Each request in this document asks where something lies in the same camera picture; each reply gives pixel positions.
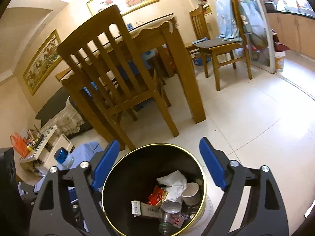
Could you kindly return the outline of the blue lidded white jar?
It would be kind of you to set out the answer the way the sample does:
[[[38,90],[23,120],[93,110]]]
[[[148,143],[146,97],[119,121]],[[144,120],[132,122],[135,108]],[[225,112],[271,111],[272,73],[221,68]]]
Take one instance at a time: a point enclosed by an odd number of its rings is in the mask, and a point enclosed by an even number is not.
[[[65,148],[60,147],[54,155],[55,160],[62,165],[62,167],[69,169],[74,163],[73,155]]]

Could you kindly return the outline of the dark sofa with lace cover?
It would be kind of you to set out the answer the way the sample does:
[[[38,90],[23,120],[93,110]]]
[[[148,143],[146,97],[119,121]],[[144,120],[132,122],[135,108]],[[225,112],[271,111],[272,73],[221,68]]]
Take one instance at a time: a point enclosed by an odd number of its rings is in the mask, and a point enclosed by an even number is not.
[[[63,87],[47,101],[35,118],[41,121],[42,134],[56,126],[58,136],[64,134],[71,139],[93,129],[71,99],[69,92]]]

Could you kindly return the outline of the crumpled white tissue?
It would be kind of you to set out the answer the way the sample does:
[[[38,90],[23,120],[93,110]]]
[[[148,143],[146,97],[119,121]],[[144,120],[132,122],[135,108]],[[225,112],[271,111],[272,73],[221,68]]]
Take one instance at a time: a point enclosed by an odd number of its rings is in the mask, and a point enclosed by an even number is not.
[[[165,186],[164,190],[167,191],[165,201],[181,202],[179,199],[187,188],[187,179],[179,170],[157,178],[157,182]]]

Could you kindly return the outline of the white low tv cabinet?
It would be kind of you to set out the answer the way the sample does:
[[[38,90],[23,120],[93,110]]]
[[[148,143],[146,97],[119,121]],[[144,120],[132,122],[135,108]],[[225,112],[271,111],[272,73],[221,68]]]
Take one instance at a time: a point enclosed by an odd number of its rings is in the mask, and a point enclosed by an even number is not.
[[[50,167],[58,164],[55,160],[55,153],[59,148],[63,147],[68,152],[75,149],[75,146],[65,134],[57,135],[57,130],[57,125],[50,127],[43,135],[43,139],[38,146],[27,157],[20,158],[20,165],[23,169],[38,176],[44,176]]]

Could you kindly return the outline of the far wooden chair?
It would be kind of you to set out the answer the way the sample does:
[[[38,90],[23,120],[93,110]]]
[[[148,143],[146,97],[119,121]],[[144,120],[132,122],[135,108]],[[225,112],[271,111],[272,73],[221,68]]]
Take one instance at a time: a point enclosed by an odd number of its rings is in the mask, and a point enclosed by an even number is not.
[[[193,30],[196,35],[196,39],[198,41],[199,40],[203,41],[204,39],[206,41],[210,40],[210,35],[208,32],[204,10],[202,6],[190,12],[190,19],[193,25]],[[201,65],[203,66],[205,77],[208,78],[209,77],[208,62],[211,60],[211,56],[209,54],[201,53],[199,51],[199,48],[192,43],[188,43],[185,46],[192,62],[195,59],[201,59]]]

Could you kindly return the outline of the wooden chair with cushion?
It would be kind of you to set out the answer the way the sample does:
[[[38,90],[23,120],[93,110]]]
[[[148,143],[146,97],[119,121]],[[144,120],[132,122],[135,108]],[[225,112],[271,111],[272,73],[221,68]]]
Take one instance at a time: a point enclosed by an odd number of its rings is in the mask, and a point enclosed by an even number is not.
[[[249,79],[253,78],[252,72],[251,72],[251,66],[250,66],[249,51],[247,49],[247,40],[245,37],[245,31],[244,31],[243,18],[245,16],[243,16],[240,12],[240,4],[238,0],[232,0],[232,6],[233,6],[235,19],[236,19],[236,24],[240,30],[240,36],[244,40],[243,43],[238,44],[236,41],[224,41],[223,38],[216,38],[213,40],[202,41],[202,42],[196,43],[196,47],[199,48],[201,53],[209,54],[211,56],[217,91],[221,90],[219,68],[222,66],[232,64],[233,68],[236,69],[236,62],[245,60],[246,65],[247,65],[248,77]],[[235,58],[233,51],[240,48],[243,48],[244,55],[239,58]],[[228,54],[228,53],[230,54],[231,59],[219,63],[218,56],[223,55],[223,54]]]

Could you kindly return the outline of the front wooden chair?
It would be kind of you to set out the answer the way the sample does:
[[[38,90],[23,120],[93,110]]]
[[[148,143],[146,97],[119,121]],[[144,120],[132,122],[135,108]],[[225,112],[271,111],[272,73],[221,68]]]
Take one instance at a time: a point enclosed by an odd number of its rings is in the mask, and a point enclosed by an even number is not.
[[[73,74],[61,80],[80,112],[107,142],[136,147],[120,125],[123,112],[153,98],[172,135],[179,131],[155,68],[148,69],[117,5],[99,12],[73,31],[57,48]]]

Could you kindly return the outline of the wooden dining table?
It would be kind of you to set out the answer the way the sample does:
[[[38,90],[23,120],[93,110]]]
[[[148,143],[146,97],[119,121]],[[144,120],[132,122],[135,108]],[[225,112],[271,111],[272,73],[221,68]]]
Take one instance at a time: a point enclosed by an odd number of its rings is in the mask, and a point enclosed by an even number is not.
[[[173,59],[183,91],[186,96],[192,117],[195,122],[205,119],[201,95],[194,76],[192,61],[175,26],[175,20],[170,19],[151,29],[143,29],[138,35],[130,33],[136,48],[148,69],[155,68],[158,76],[163,80],[163,67],[170,67]]]

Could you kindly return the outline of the black round trash bin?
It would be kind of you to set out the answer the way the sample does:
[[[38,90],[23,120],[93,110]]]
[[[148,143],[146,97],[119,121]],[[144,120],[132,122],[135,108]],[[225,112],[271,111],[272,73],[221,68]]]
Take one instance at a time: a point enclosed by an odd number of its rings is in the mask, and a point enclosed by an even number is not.
[[[102,209],[107,222],[117,235],[160,235],[156,218],[133,217],[132,201],[148,202],[159,185],[157,179],[180,171],[188,182],[199,182],[198,206],[183,206],[183,212],[194,215],[184,220],[172,235],[188,232],[202,217],[206,205],[205,173],[194,155],[182,147],[168,143],[148,144],[131,151],[110,170],[102,191]]]

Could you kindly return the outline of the white paper cup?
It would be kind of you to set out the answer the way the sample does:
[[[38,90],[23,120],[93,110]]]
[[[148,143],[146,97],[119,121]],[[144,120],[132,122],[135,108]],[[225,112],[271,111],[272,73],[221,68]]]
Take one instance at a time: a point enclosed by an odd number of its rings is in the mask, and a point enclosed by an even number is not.
[[[193,207],[200,202],[199,184],[195,182],[188,183],[185,191],[182,193],[182,199],[189,207]]]

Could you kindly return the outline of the blue floral hanging cloth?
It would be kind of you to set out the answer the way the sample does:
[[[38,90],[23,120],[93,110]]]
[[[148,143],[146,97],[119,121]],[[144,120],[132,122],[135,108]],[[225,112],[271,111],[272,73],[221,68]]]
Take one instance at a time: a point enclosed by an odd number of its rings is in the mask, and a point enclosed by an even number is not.
[[[223,38],[224,41],[236,41],[238,44],[242,44],[244,40],[240,36],[240,30],[236,24],[232,0],[217,0],[216,12],[219,28],[217,38]]]

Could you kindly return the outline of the white plastic bucket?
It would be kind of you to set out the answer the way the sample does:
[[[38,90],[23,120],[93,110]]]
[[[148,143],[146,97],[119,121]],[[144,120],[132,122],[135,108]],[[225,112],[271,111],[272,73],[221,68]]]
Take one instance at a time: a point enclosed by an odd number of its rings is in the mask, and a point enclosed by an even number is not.
[[[285,51],[275,52],[275,71],[283,72],[284,69],[284,58],[286,56]]]

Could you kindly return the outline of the framed flower painting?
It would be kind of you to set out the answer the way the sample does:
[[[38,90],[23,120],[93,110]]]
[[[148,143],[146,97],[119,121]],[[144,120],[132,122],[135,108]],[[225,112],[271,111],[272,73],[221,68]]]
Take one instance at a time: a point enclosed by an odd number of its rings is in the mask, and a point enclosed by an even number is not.
[[[62,61],[61,56],[57,52],[60,44],[61,40],[55,29],[37,50],[23,73],[23,80],[31,95],[36,93],[47,76]]]

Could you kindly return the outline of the red cigarette pack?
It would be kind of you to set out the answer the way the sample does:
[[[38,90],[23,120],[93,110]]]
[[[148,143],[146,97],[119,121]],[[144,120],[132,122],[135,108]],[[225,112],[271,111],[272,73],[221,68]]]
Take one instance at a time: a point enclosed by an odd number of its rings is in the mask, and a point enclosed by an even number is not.
[[[153,192],[148,197],[147,204],[158,208],[162,205],[167,195],[168,191],[159,186],[155,186]]]

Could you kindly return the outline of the wooden kitchen cabinet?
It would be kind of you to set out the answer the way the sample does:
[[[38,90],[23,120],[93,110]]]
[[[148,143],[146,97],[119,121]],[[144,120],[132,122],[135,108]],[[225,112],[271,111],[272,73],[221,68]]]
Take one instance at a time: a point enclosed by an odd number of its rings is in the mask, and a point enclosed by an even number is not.
[[[290,13],[267,13],[270,28],[292,51],[314,59],[314,19]]]

